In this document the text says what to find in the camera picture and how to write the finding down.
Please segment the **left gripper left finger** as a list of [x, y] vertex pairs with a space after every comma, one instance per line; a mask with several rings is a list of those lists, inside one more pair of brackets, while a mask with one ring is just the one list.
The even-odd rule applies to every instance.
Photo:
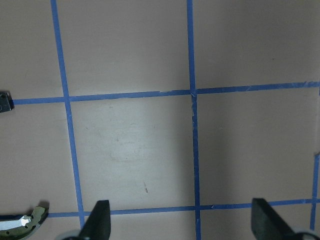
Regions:
[[77, 238], [79, 240], [108, 240], [111, 235], [109, 200], [96, 202]]

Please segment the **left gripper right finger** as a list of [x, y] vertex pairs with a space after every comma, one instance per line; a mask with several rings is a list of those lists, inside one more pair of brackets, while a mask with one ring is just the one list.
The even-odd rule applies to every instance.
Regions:
[[264, 198], [251, 202], [251, 231], [256, 240], [301, 240]]

